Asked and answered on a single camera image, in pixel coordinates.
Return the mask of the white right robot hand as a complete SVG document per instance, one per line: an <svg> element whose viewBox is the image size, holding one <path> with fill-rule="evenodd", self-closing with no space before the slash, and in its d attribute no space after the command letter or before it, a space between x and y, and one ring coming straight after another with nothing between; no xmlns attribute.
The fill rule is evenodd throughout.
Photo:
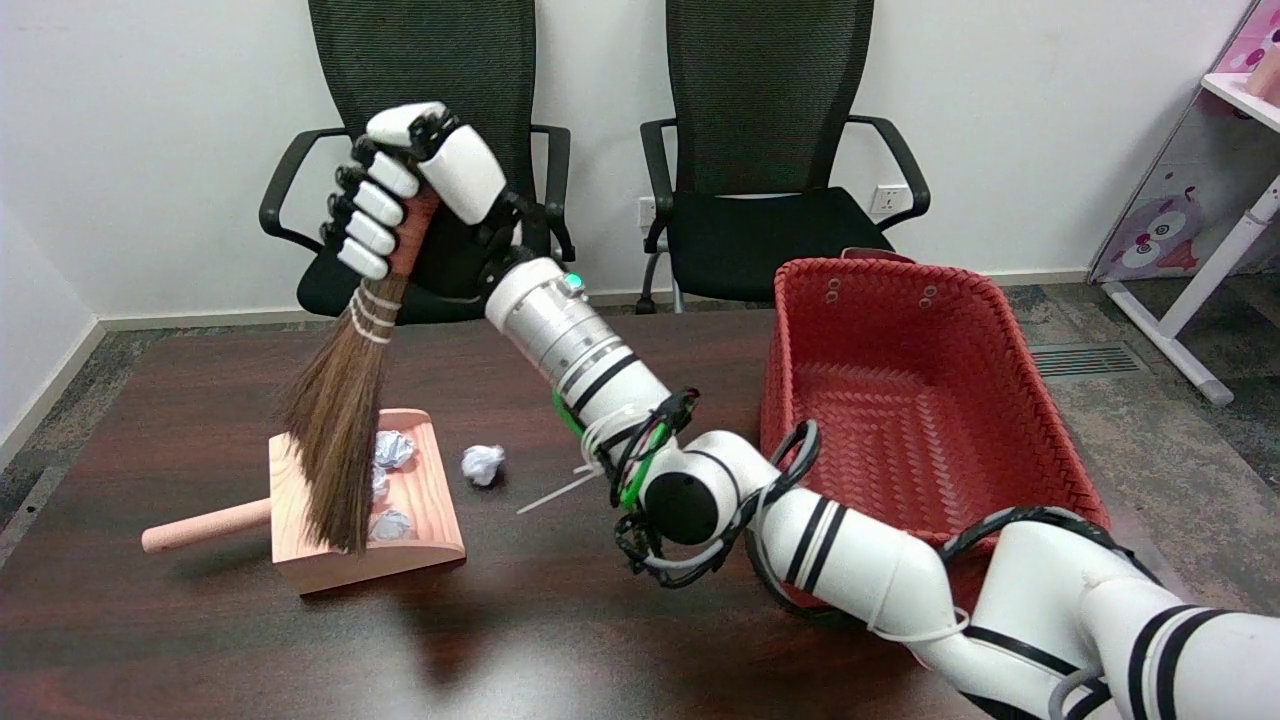
<svg viewBox="0 0 1280 720"><path fill-rule="evenodd" d="M538 204L507 182L495 154L444 102L379 111L335 169L320 233L339 263L366 281L401 275L436 297L490 293L524 246Z"/></svg>

